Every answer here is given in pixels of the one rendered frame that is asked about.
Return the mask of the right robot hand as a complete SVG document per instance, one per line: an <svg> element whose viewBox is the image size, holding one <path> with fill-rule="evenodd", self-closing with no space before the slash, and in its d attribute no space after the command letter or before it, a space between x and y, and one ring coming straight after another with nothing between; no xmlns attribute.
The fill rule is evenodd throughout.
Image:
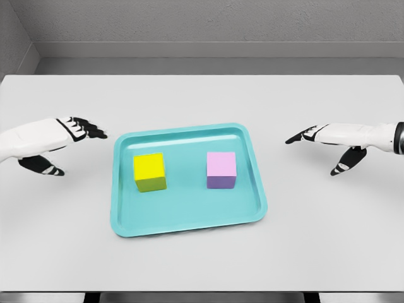
<svg viewBox="0 0 404 303"><path fill-rule="evenodd" d="M335 176L355 167L366 155L369 135L373 126L361 124L331 123L311 126L289 138L287 145L297 141L311 141L325 145L348 146L330 175Z"/></svg>

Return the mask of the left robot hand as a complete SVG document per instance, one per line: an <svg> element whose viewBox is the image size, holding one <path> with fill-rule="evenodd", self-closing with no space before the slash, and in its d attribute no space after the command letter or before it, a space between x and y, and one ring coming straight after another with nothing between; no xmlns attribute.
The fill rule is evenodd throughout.
<svg viewBox="0 0 404 303"><path fill-rule="evenodd" d="M64 171L42 156L85 139L106 139L97 125L80 117L46 118L12 130L13 156L23 168L37 174L63 176Z"/></svg>

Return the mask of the yellow cube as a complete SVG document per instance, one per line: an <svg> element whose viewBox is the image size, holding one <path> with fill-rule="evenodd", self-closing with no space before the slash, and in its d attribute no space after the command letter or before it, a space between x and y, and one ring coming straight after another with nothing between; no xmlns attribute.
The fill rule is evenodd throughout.
<svg viewBox="0 0 404 303"><path fill-rule="evenodd" d="M134 181L141 193L167 188L165 165L162 153L133 157Z"/></svg>

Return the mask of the pink cube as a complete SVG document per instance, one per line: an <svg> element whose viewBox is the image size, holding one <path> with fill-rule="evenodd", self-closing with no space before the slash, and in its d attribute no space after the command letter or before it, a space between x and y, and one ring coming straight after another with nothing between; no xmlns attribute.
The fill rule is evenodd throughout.
<svg viewBox="0 0 404 303"><path fill-rule="evenodd" d="M208 189L233 189L237 178L236 155L230 152L208 152L206 186Z"/></svg>

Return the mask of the teal tray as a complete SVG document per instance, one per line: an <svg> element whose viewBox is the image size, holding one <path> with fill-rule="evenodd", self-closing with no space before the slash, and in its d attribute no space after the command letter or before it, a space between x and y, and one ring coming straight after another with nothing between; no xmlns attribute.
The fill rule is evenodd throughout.
<svg viewBox="0 0 404 303"><path fill-rule="evenodd" d="M232 189L206 186L207 154L234 152ZM133 158L161 153L167 188L141 193ZM110 225L121 237L256 222L268 205L248 130L227 123L127 133L114 145Z"/></svg>

